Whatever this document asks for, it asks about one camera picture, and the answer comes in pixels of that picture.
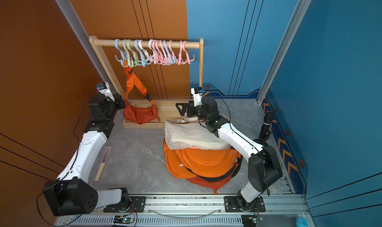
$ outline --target gray marble floor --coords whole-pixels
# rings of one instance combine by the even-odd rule
[[[219,111],[229,116],[227,106],[217,99]],[[226,100],[232,124],[251,139],[259,135],[262,116],[252,100]],[[97,190],[127,187],[129,193],[213,193],[212,189],[172,176],[165,163],[163,129],[125,129],[123,112],[114,118],[115,126],[92,167],[90,185]],[[94,181],[106,146],[112,150],[102,176]],[[219,193],[237,193],[247,182],[248,163],[243,162],[238,174]],[[283,180],[270,187],[271,193],[287,193]]]

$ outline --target plastic hanger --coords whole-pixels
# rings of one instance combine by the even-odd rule
[[[160,48],[162,49],[163,55],[164,55],[164,57],[163,57],[164,65],[171,65],[170,59],[167,57],[165,49],[163,48],[164,47],[163,41],[160,40],[159,44],[160,44]]]
[[[157,56],[156,56],[156,52],[155,52],[155,49],[153,49],[152,48],[152,43],[153,43],[153,39],[150,39],[149,40],[149,49],[150,50],[152,50],[152,56],[151,56],[151,58],[152,58],[152,61],[153,61],[153,63],[154,63],[154,65],[156,65],[157,64]]]
[[[138,40],[138,46],[143,51],[143,54],[146,56],[146,59],[145,59],[146,65],[151,64],[152,63],[152,58],[149,55],[149,53],[147,52],[147,50],[143,48],[142,40]]]
[[[165,61],[163,59],[163,55],[160,52],[160,49],[158,48],[158,43],[159,43],[159,41],[156,40],[155,41],[155,48],[157,49],[157,58],[158,58],[157,63],[160,64],[160,65],[165,65]]]
[[[123,47],[123,49],[125,50],[125,54],[126,54],[126,59],[127,59],[127,66],[125,66],[124,64],[122,64],[121,63],[121,65],[123,66],[123,67],[130,67],[130,68],[132,68],[133,67],[133,64],[132,64],[132,62],[131,62],[131,58],[130,58],[130,52],[129,52],[129,50],[127,49],[127,47],[126,47],[126,42],[130,42],[130,41],[128,41],[128,40],[123,40],[122,41],[122,47]]]
[[[194,55],[194,58],[190,60],[190,57],[188,56],[188,52],[186,51],[185,46],[186,46],[186,41],[183,42],[183,51],[186,53],[186,57],[187,57],[185,63],[191,64],[191,61],[195,60],[195,55]]]
[[[171,42],[172,41],[169,41],[169,49],[170,49],[170,51],[171,51],[171,58],[172,58],[172,63],[174,64],[174,63],[176,63],[177,61],[178,61],[178,59],[176,58],[176,56],[175,56],[175,54],[174,54],[174,51],[171,49]]]
[[[129,51],[131,51],[131,53],[133,54],[133,57],[134,57],[134,61],[133,61],[133,59],[131,59],[132,67],[142,65],[142,64],[141,64],[141,61],[140,61],[139,58],[138,58],[138,54],[137,54],[137,53],[130,47],[130,41],[131,41],[131,40],[127,40],[127,41],[126,41],[126,46],[127,46],[127,49],[128,49]]]
[[[165,46],[166,52],[167,52],[167,60],[168,60],[168,65],[172,65],[174,62],[172,60],[172,57],[170,55],[169,49],[166,46],[166,41],[163,41],[163,45]]]
[[[134,47],[139,52],[139,55],[141,56],[141,62],[142,62],[141,65],[143,67],[145,67],[146,66],[145,58],[144,58],[144,55],[143,55],[141,49],[139,49],[139,47],[138,47],[138,40],[134,41]]]
[[[118,62],[120,62],[121,64],[123,64],[123,62],[125,61],[125,59],[126,59],[126,55],[123,53],[123,51],[118,47],[118,42],[119,42],[120,40],[119,39],[115,39],[114,40],[114,46],[115,46],[115,48],[117,48],[117,50],[119,50],[120,52],[121,52],[121,59],[120,60],[118,60],[118,58],[117,58],[117,55],[115,55],[115,59],[118,61]]]
[[[184,65],[185,63],[187,63],[187,59],[186,61],[183,61],[182,59],[182,50],[183,50],[183,41],[179,41],[179,45],[180,45],[180,49],[179,49],[179,57],[178,57],[178,65]]]

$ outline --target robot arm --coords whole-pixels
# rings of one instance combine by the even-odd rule
[[[91,120],[78,150],[57,179],[44,185],[44,196],[55,216],[88,214],[121,201],[129,205],[126,188],[97,191],[88,185],[91,167],[110,136],[117,110],[126,107],[120,95],[112,95],[108,83],[97,84],[97,90],[88,102]]]
[[[248,162],[249,182],[239,191],[237,202],[242,210],[250,210],[256,198],[282,177],[277,152],[265,142],[270,136],[269,125],[273,120],[272,112],[264,117],[259,139],[251,140],[219,114],[214,97],[202,97],[201,87],[192,88],[191,94],[194,101],[176,104],[180,115],[184,116],[187,113],[188,117],[197,116],[204,120],[210,133],[231,144]]]

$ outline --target orange wall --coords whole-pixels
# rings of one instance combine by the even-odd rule
[[[0,0],[0,8],[0,133],[41,154],[0,136],[1,225],[47,226],[37,213],[36,196],[75,152],[74,125],[102,80],[55,0]],[[79,136],[88,110],[77,128]],[[45,198],[39,201],[54,224]],[[18,210],[21,216],[15,215]]]
[[[88,35],[98,39],[187,40],[186,0],[70,0]],[[103,48],[126,91],[126,74],[114,55]],[[133,68],[154,98],[189,97],[189,65],[154,65]],[[129,98],[142,98],[134,88]]]

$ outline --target wooden stick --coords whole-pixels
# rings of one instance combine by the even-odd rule
[[[112,68],[112,65],[110,64],[109,60],[106,57],[105,52],[103,51],[102,47],[97,45],[97,41],[102,41],[98,40],[96,36],[89,36],[89,42],[93,47],[93,50],[95,51],[99,61],[101,62],[103,68],[105,69],[107,76],[109,76],[110,81],[112,82],[115,90],[120,94],[122,97],[124,96],[125,92],[123,91],[123,88],[118,81],[117,76],[115,75],[115,72]]]
[[[94,179],[96,182],[98,182],[99,179],[101,178],[101,174],[103,172],[103,169],[105,168],[105,165],[106,165],[107,159],[109,158],[111,150],[112,150],[111,146],[107,146],[105,149],[105,153],[102,156],[101,164],[99,164],[97,175],[95,176],[96,178]]]
[[[114,40],[99,40],[95,39],[94,44],[96,46],[112,46],[114,47]],[[185,48],[186,49],[199,49],[199,42],[186,42]],[[122,40],[118,41],[118,46],[122,47]],[[130,41],[130,46],[134,47],[134,40]],[[149,47],[149,42],[148,41],[142,41],[142,47],[147,48]],[[171,47],[172,48],[180,48],[179,41],[173,41],[171,42]]]
[[[199,87],[203,88],[203,51],[204,51],[204,39],[200,38],[200,65],[199,65]]]

